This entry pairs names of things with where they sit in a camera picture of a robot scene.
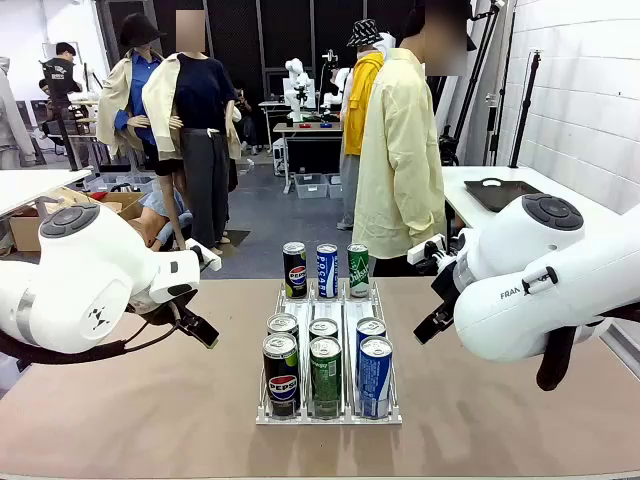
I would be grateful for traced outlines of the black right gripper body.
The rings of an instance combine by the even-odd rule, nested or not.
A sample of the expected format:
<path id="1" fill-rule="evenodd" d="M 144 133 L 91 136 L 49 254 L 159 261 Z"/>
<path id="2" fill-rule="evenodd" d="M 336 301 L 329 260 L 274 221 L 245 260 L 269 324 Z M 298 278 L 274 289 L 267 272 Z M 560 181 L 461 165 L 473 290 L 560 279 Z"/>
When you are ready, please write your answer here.
<path id="1" fill-rule="evenodd" d="M 452 313 L 457 299 L 465 289 L 465 283 L 461 279 L 460 269 L 456 260 L 439 268 L 431 288 L 442 299 L 442 305 L 439 310 Z"/>

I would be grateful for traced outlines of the mannequin in grey hoodie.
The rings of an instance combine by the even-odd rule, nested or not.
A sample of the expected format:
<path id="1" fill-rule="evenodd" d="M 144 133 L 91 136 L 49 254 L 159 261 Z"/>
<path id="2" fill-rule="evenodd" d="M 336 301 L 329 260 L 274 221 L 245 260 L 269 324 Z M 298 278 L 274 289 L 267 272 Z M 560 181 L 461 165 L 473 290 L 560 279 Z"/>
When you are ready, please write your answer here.
<path id="1" fill-rule="evenodd" d="M 0 56 L 0 170 L 20 167 L 20 158 L 33 160 L 35 150 L 8 80 L 10 59 Z"/>

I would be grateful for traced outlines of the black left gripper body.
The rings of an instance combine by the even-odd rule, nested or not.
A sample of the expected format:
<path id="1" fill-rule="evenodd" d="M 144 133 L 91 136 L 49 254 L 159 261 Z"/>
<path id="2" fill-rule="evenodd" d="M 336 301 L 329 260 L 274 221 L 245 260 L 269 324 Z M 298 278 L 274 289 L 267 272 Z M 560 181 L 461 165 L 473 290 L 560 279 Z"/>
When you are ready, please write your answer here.
<path id="1" fill-rule="evenodd" d="M 177 328 L 195 328 L 199 324 L 198 316 L 188 308 L 195 293 L 186 293 L 175 297 L 161 305 L 157 305 L 149 312 L 136 314 L 152 325 L 171 325 Z"/>

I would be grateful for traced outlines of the mannequin in yellow hoodie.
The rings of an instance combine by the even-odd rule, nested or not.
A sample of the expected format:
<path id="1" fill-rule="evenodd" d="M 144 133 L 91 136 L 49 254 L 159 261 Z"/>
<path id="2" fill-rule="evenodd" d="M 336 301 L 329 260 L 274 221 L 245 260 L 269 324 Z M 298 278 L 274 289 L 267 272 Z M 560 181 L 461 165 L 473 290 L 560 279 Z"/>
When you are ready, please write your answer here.
<path id="1" fill-rule="evenodd" d="M 360 155 L 369 99 L 374 81 L 381 70 L 386 52 L 394 46 L 394 38 L 382 34 L 383 40 L 356 49 L 356 63 L 348 75 L 341 107 L 343 125 L 340 177 L 343 186 L 343 213 L 337 228 L 353 228 Z"/>

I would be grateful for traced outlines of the black serving tray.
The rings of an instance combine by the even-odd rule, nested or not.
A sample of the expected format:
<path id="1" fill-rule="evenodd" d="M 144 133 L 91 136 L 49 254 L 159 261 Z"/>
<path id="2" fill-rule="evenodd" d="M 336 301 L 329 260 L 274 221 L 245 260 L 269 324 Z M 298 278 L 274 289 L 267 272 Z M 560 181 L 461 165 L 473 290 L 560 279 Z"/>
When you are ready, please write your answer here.
<path id="1" fill-rule="evenodd" d="M 539 190 L 523 181 L 485 178 L 465 181 L 466 191 L 486 210 L 498 213 L 514 199 L 523 195 L 538 194 Z"/>

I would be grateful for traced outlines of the green Chilsung cider can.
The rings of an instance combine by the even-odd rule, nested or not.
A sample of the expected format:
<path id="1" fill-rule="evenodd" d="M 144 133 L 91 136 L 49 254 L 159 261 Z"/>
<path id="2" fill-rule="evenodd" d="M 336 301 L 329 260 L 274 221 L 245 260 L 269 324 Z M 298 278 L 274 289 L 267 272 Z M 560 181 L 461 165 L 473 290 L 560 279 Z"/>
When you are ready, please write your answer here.
<path id="1" fill-rule="evenodd" d="M 364 298 L 369 293 L 369 251 L 364 244 L 352 243 L 347 248 L 350 295 Z"/>

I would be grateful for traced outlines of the mannequin in blue shirt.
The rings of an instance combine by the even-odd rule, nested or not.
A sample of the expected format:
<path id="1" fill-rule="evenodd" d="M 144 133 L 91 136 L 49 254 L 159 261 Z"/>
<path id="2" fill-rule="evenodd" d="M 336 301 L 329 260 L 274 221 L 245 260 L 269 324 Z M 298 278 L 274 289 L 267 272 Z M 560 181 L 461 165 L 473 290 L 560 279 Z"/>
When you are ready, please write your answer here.
<path id="1" fill-rule="evenodd" d="M 163 61 L 151 43 L 126 48 L 103 84 L 97 111 L 96 137 L 112 154 L 128 146 L 142 152 L 145 166 L 158 169 L 158 151 L 145 111 L 142 90 Z"/>

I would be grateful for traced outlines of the person in yellow shirt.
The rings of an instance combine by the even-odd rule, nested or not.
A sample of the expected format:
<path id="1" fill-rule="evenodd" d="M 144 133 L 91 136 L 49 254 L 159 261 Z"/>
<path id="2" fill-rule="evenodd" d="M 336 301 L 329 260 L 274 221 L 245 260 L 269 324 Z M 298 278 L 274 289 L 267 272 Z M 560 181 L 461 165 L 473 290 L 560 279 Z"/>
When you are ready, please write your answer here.
<path id="1" fill-rule="evenodd" d="M 352 240 L 374 260 L 373 276 L 415 277 L 412 248 L 395 198 L 406 161 L 441 166 L 429 75 L 452 74 L 469 50 L 470 0 L 416 0 L 400 44 L 384 60 L 371 91 L 360 157 Z"/>

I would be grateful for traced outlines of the black brimmed hat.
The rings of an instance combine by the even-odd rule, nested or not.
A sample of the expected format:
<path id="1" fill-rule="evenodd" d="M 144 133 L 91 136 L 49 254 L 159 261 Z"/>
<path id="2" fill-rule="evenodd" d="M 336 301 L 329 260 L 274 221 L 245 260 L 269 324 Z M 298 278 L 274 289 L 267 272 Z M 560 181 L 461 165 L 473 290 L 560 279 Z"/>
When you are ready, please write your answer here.
<path id="1" fill-rule="evenodd" d="M 133 13 L 124 18 L 119 35 L 119 43 L 126 48 L 149 44 L 165 36 L 142 13 Z"/>

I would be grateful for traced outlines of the black light stand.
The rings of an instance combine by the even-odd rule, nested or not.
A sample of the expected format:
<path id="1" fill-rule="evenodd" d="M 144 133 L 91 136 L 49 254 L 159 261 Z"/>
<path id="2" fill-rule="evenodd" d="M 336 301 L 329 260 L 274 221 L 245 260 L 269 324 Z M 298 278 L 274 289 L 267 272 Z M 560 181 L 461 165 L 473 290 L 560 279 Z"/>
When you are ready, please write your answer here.
<path id="1" fill-rule="evenodd" d="M 519 112 L 514 139 L 513 139 L 511 156 L 508 164 L 508 167 L 511 169 L 515 169 L 518 167 L 521 145 L 523 142 L 526 122 L 527 122 L 529 110 L 531 107 L 535 80 L 536 80 L 537 72 L 541 63 L 541 53 L 542 51 L 540 49 L 534 49 L 531 51 L 531 58 L 530 58 L 530 62 L 528 63 L 527 82 L 523 90 L 521 108 Z"/>

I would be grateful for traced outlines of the mannequin in navy tee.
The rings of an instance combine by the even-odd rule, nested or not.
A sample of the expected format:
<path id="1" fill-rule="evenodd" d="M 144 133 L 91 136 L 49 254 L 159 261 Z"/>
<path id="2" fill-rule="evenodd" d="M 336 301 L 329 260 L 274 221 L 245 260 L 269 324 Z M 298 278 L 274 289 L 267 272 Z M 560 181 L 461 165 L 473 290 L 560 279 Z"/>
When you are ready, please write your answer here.
<path id="1" fill-rule="evenodd" d="M 219 246 L 228 241 L 228 194 L 238 183 L 235 161 L 241 158 L 234 125 L 238 97 L 224 65 L 204 54 L 205 33 L 204 11 L 176 12 L 176 52 L 151 74 L 142 99 L 170 220 L 180 227 L 179 193 L 193 216 L 191 237 L 220 255 Z"/>

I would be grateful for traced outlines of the person in black shirt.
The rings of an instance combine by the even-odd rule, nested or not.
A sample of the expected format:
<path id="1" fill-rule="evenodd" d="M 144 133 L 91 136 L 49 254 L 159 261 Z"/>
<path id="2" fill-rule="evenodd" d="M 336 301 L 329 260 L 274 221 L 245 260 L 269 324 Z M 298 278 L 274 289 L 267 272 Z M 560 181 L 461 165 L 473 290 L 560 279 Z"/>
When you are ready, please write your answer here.
<path id="1" fill-rule="evenodd" d="M 67 42 L 55 45 L 55 56 L 42 64 L 45 79 L 57 94 L 81 93 L 82 86 L 73 76 L 75 48 Z"/>

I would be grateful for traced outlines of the seated person in dark clothes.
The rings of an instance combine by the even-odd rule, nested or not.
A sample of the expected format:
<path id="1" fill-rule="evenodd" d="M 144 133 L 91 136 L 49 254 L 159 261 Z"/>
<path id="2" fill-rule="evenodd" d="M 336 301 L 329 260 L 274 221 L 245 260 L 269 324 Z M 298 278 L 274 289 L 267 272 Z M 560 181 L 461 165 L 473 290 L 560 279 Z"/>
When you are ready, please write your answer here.
<path id="1" fill-rule="evenodd" d="M 258 153 L 257 131 L 253 119 L 253 108 L 245 93 L 244 84 L 238 81 L 235 85 L 235 107 L 240 113 L 240 119 L 236 122 L 242 148 L 252 155 Z"/>

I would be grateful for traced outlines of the black Pepsi can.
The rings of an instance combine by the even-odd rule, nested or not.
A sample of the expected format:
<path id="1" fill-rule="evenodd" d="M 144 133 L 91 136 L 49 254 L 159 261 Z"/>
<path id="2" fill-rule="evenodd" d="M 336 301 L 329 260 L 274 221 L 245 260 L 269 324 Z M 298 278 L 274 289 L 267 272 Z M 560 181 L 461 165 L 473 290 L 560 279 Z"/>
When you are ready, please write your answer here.
<path id="1" fill-rule="evenodd" d="M 299 299 L 307 295 L 306 248 L 302 242 L 283 245 L 284 281 L 288 298 Z"/>
<path id="2" fill-rule="evenodd" d="M 281 312 L 272 315 L 266 322 L 267 334 L 288 333 L 292 335 L 296 343 L 299 344 L 299 324 L 297 317 L 293 314 Z"/>
<path id="3" fill-rule="evenodd" d="M 269 334 L 263 341 L 263 366 L 272 415 L 295 417 L 301 404 L 300 366 L 295 337 L 286 332 Z"/>

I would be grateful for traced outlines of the brown cardboard box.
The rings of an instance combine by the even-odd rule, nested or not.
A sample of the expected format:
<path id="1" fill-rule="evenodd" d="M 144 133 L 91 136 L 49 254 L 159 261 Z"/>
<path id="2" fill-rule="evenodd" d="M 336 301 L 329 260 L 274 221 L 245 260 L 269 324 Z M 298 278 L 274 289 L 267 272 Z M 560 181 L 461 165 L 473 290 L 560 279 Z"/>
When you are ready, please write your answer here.
<path id="1" fill-rule="evenodd" d="M 77 203 L 101 203 L 125 220 L 137 218 L 142 213 L 143 200 L 148 196 L 141 192 L 94 192 L 83 193 L 61 187 L 48 193 L 56 203 L 44 203 L 44 215 L 50 215 L 63 207 Z M 41 217 L 35 206 L 25 207 L 9 218 L 15 247 L 22 252 L 39 252 L 38 228 Z"/>

